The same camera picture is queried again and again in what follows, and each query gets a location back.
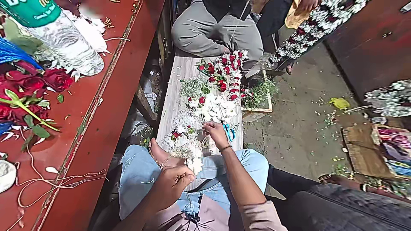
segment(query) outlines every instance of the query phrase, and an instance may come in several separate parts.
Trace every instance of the scissors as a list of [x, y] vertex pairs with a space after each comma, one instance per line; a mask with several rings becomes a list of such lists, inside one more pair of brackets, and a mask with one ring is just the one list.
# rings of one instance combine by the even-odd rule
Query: scissors
[[229, 139], [230, 142], [232, 142], [236, 138], [236, 133], [234, 132], [233, 129], [230, 128], [230, 125], [225, 123], [225, 121], [223, 120], [223, 111], [221, 110], [220, 104], [218, 105], [218, 108], [220, 109], [220, 113], [221, 113], [220, 122], [223, 125], [223, 128], [224, 128], [224, 131], [226, 132], [227, 138]]

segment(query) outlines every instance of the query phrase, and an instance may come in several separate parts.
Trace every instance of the string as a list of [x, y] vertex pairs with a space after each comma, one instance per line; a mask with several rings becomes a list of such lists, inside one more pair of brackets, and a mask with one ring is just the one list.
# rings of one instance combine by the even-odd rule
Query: string
[[[23, 140], [26, 141], [26, 138], [24, 137], [24, 134], [23, 134], [23, 131], [22, 131], [21, 128], [20, 128], [20, 133], [21, 133], [21, 137], [23, 138]], [[98, 176], [98, 175], [105, 175], [105, 174], [103, 173], [103, 172], [106, 171], [105, 169], [103, 169], [102, 171], [100, 171], [100, 172], [98, 172], [98, 173], [87, 173], [87, 174], [82, 175], [82, 176], [68, 176], [68, 177], [64, 177], [64, 178], [47, 180], [47, 179], [45, 179], [45, 178], [40, 174], [40, 172], [35, 168], [35, 166], [34, 166], [34, 157], [33, 157], [32, 153], [30, 152], [30, 149], [28, 148], [28, 146], [26, 147], [26, 150], [27, 150], [27, 153], [29, 154], [29, 156], [30, 156], [30, 158], [31, 158], [31, 160], [30, 160], [30, 165], [31, 165], [32, 169], [34, 170], [34, 172], [36, 172], [37, 175], [39, 175], [40, 178], [35, 178], [35, 179], [27, 180], [27, 181], [19, 184], [19, 183], [18, 183], [18, 177], [16, 176], [16, 186], [22, 186], [22, 185], [28, 183], [26, 186], [24, 186], [24, 187], [21, 189], [21, 191], [20, 191], [20, 193], [18, 194], [18, 197], [17, 197], [17, 203], [18, 203], [18, 205], [19, 205], [21, 208], [28, 208], [28, 207], [34, 205], [34, 204], [35, 204], [36, 202], [38, 202], [42, 197], [44, 197], [45, 195], [47, 195], [49, 192], [55, 190], [56, 188], [71, 189], [71, 188], [77, 187], [77, 186], [79, 186], [79, 185], [81, 185], [81, 184], [83, 184], [83, 183], [85, 183], [85, 182], [89, 182], [89, 181], [93, 181], [93, 180], [99, 180], [99, 179], [103, 179], [103, 178], [105, 178], [106, 180], [108, 180], [105, 176], [104, 176], [104, 177], [99, 177], [99, 178], [94, 178], [94, 179], [87, 179], [87, 178], [95, 177], [95, 176]], [[16, 166], [16, 169], [19, 169], [19, 168], [20, 168], [20, 162], [16, 162], [14, 165]], [[77, 182], [74, 182], [74, 183], [65, 185], [66, 183], [68, 183], [69, 181], [71, 181], [71, 180], [73, 180], [73, 179], [75, 179], [75, 178], [86, 178], [86, 179], [83, 179], [83, 180], [80, 180], [80, 181], [77, 181]], [[23, 205], [22, 202], [21, 202], [21, 196], [22, 196], [22, 194], [23, 194], [23, 192], [24, 192], [24, 189], [26, 189], [30, 184], [32, 184], [32, 183], [34, 183], [34, 182], [37, 182], [37, 181], [42, 181], [42, 182], [48, 183], [48, 184], [50, 184], [53, 188], [52, 188], [51, 190], [45, 192], [43, 195], [41, 195], [37, 200], [35, 200], [34, 202], [32, 202], [30, 205], [27, 205], [27, 206]], [[56, 185], [56, 184], [52, 183], [52, 182], [54, 182], [54, 181], [56, 181], [56, 182], [61, 181], [61, 183], [58, 184], [58, 185]], [[8, 228], [6, 231], [11, 230], [17, 223], [20, 223], [22, 218], [23, 218], [23, 215], [22, 215], [20, 218], [18, 218], [17, 221], [16, 221], [10, 228]]]
[[247, 3], [245, 4], [244, 9], [242, 10], [242, 13], [241, 13], [241, 16], [240, 16], [240, 18], [239, 18], [239, 21], [237, 22], [237, 25], [236, 25], [236, 27], [234, 28], [234, 31], [233, 31], [233, 33], [231, 34], [230, 40], [229, 40], [229, 42], [228, 42], [227, 45], [229, 45], [229, 44], [231, 43], [231, 40], [233, 39], [234, 33], [236, 32], [237, 27], [238, 27], [238, 25], [240, 24], [240, 21], [241, 21], [243, 15], [244, 15], [244, 12], [245, 12], [245, 10], [247, 9], [247, 6], [248, 6], [249, 3], [250, 3], [250, 0], [247, 0]]

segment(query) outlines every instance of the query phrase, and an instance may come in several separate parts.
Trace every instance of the grey trousers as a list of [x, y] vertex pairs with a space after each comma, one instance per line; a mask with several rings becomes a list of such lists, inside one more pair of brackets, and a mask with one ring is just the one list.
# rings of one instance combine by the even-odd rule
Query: grey trousers
[[220, 56], [229, 53], [227, 48], [247, 50], [249, 60], [242, 67], [245, 72], [263, 55], [263, 42], [250, 15], [242, 21], [227, 14], [217, 23], [202, 0], [192, 1], [175, 21], [171, 34], [175, 46], [199, 57]]

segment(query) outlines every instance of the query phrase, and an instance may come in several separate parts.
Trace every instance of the pink shirt sleeve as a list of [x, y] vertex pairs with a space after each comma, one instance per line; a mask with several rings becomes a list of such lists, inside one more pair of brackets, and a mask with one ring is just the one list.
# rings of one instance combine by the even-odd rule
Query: pink shirt sleeve
[[287, 228], [281, 224], [271, 201], [259, 205], [244, 206], [241, 215], [246, 231], [287, 231]]

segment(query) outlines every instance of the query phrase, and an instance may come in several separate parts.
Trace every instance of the bare foot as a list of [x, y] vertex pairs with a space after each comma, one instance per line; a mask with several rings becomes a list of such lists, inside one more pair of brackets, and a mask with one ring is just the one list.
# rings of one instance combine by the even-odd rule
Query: bare foot
[[160, 167], [175, 167], [184, 165], [185, 159], [170, 156], [170, 153], [164, 151], [157, 143], [155, 138], [152, 138], [148, 146], [150, 147], [150, 155]]

